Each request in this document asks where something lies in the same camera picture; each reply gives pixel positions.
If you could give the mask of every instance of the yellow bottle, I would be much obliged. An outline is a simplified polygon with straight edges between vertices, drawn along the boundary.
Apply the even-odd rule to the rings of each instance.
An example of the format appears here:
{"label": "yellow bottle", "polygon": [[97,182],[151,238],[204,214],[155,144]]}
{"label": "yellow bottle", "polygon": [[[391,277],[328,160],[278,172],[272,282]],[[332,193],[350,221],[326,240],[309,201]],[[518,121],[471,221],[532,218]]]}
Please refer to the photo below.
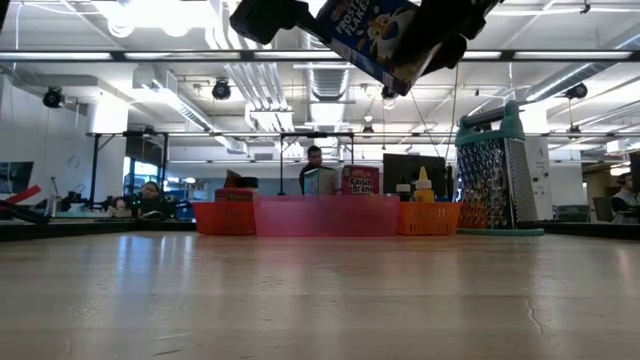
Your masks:
{"label": "yellow bottle", "polygon": [[427,177],[427,170],[420,167],[420,178],[416,181],[416,191],[413,192],[416,202],[432,203],[436,201],[436,196],[431,190],[431,180]]}

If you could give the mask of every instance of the desk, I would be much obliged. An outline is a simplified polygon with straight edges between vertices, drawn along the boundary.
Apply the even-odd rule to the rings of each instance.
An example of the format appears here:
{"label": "desk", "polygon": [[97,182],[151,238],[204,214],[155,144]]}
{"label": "desk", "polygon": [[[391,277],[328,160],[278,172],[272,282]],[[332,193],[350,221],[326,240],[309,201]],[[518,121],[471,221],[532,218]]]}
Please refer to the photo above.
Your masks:
{"label": "desk", "polygon": [[0,243],[0,274],[3,359],[640,353],[640,247],[616,240],[129,232]]}

